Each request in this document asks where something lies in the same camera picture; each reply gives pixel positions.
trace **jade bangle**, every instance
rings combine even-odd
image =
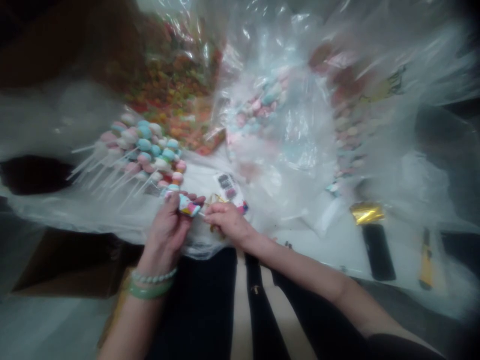
[[[169,292],[170,288],[173,286],[173,281],[166,281],[162,282],[158,285],[152,287],[139,287],[135,282],[132,280],[130,282],[130,294],[138,299],[142,300],[153,300],[162,297],[166,293]]]

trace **pearl bracelet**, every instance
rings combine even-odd
[[[173,278],[175,276],[175,274],[177,273],[177,270],[178,270],[178,267],[174,268],[171,272],[169,272],[168,274],[166,275],[161,275],[161,276],[145,276],[145,275],[142,275],[140,274],[137,270],[134,270],[132,273],[131,273],[131,278],[138,282],[138,283],[141,283],[141,284],[153,284],[153,285],[156,285],[156,284],[160,284],[160,283],[163,283],[167,280],[170,280],[171,278]]]

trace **hand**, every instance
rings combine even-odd
[[[235,247],[246,252],[249,252],[250,244],[259,235],[232,203],[216,202],[212,204],[205,212],[204,221],[220,227]]]
[[[205,196],[181,191],[191,201],[203,206]],[[138,271],[146,276],[160,276],[172,271],[180,258],[180,250],[192,227],[193,218],[179,213],[180,196],[177,192],[165,200],[153,221]]]

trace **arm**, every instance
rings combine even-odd
[[[392,334],[427,345],[404,330],[354,280],[259,234],[235,206],[216,203],[207,209],[206,215],[205,221],[219,226],[237,248],[333,303],[364,337]]]
[[[202,205],[205,197],[188,197]],[[145,276],[161,276],[171,272],[180,258],[180,249],[192,225],[192,218],[178,214],[180,198],[173,193],[158,212],[138,263],[137,270]],[[162,318],[165,298],[142,300],[128,295],[120,317],[98,356],[100,360],[144,359],[153,335]]]

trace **left hand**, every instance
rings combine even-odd
[[[205,196],[181,191],[195,204],[203,206]],[[145,276],[160,276],[171,272],[180,258],[180,250],[192,227],[194,218],[179,213],[180,196],[177,192],[165,200],[153,221],[138,271]]]

